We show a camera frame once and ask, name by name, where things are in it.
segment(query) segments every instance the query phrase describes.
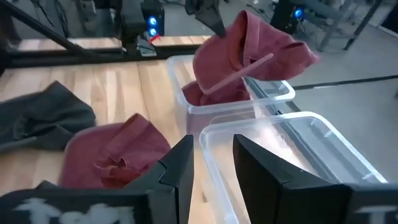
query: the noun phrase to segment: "blue led light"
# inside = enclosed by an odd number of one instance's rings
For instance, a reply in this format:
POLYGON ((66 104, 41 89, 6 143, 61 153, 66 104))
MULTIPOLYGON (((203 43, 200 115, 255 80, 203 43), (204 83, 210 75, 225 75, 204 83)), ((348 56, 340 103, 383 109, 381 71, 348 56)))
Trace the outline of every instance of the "blue led light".
POLYGON ((303 9, 296 9, 294 11, 294 16, 298 19, 303 15, 303 9))
POLYGON ((156 26, 156 24, 157 24, 156 18, 154 16, 151 16, 148 19, 148 23, 149 23, 149 25, 156 26))
POLYGON ((156 31, 156 29, 154 29, 154 28, 150 28, 150 29, 148 30, 148 33, 149 33, 149 35, 150 35, 151 37, 154 37, 154 36, 156 36, 157 31, 156 31))

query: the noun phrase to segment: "wooden table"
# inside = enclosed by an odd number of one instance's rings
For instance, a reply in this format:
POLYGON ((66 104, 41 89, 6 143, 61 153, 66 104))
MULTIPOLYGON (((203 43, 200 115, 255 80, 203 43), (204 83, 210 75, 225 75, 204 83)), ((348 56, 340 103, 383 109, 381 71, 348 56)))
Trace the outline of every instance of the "wooden table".
MULTIPOLYGON (((207 38, 209 37, 162 37, 156 40, 155 44, 201 44, 207 38)), ((73 41, 88 48, 119 45, 118 42, 109 39, 73 41)), ((49 40, 30 40, 21 45, 21 50, 34 49, 50 50, 61 47, 49 40)), ((98 125, 123 122, 132 114, 140 113, 163 133, 170 145, 175 145, 182 137, 175 118, 174 93, 163 60, 7 70, 0 79, 0 100, 43 90, 54 80, 58 80, 77 97, 91 105, 98 125)), ((290 149, 289 152, 287 156, 279 156, 286 157, 297 166, 303 168, 307 166, 302 163, 297 150, 290 149)), ((34 188, 43 180, 57 183, 62 162, 62 152, 20 149, 1 155, 0 194, 17 189, 34 188)), ((203 189, 206 184, 201 182, 208 178, 205 170, 206 165, 202 155, 195 151, 195 180, 190 223, 215 222, 213 218, 215 211, 211 210, 209 195, 205 194, 206 189, 203 189)), ((232 191, 240 192, 236 184, 237 182, 234 182, 232 191)), ((238 199, 238 203, 238 210, 243 209, 242 212, 238 211, 239 221, 248 223, 242 198, 238 199)))

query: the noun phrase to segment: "plastic container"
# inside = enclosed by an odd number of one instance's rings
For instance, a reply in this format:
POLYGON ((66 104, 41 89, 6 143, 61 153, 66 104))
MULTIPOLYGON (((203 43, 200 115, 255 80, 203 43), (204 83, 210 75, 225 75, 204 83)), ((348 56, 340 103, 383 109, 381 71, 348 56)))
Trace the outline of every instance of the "plastic container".
POLYGON ((167 72, 175 93, 178 128, 182 135, 192 134, 197 138, 200 131, 209 124, 255 118, 255 106, 281 103, 292 100, 295 96, 294 89, 286 81, 260 82, 246 77, 244 80, 252 100, 207 106, 191 105, 185 99, 182 87, 195 81, 192 60, 193 55, 174 56, 167 60, 167 72), (268 98, 258 98, 258 95, 267 95, 268 98), (236 116, 217 119, 226 114, 236 116))
POLYGON ((208 172, 202 186, 216 223, 250 223, 234 169, 234 134, 242 134, 291 164, 330 182, 387 182, 318 114, 298 112, 214 124, 201 132, 200 146, 208 172))

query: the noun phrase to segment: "concrete floor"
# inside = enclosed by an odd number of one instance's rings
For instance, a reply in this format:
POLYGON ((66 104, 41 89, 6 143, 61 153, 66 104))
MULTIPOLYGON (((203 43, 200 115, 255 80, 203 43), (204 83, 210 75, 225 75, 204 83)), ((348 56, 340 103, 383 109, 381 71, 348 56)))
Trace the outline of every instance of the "concrete floor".
MULTIPOLYGON (((69 7, 69 24, 78 24, 77 16, 74 16, 76 10, 70 6, 71 1, 64 1, 69 7)), ((256 5, 266 10, 266 15, 261 15, 266 21, 272 15, 269 3, 270 0, 263 0, 256 5)), ((240 0, 231 0, 229 4, 221 1, 224 24, 231 24, 243 9, 254 12, 240 0)), ((378 20, 382 16, 379 14, 376 17, 378 20)), ((165 23, 167 35, 213 34, 178 5, 165 6, 165 23)), ((75 37, 82 36, 79 26, 70 28, 75 37)), ((319 39, 315 39, 319 31, 308 28, 307 32, 307 42, 314 48, 319 42, 319 39)), ((289 80, 289 83, 297 86, 398 75, 397 37, 368 26, 349 51, 342 51, 344 45, 342 40, 332 42, 325 52, 319 52, 321 60, 318 64, 289 80)), ((398 80, 389 80, 300 90, 294 102, 301 110, 314 111, 331 121, 388 181, 398 182, 398 100, 393 97, 397 88, 398 80)))

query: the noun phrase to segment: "dark gray towel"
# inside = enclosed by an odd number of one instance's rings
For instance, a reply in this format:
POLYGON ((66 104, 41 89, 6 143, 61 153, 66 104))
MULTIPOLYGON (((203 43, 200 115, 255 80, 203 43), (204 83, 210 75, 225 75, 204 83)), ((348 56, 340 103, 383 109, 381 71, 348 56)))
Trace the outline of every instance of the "dark gray towel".
POLYGON ((93 109, 59 82, 0 103, 0 152, 17 147, 63 150, 75 133, 95 126, 93 109))

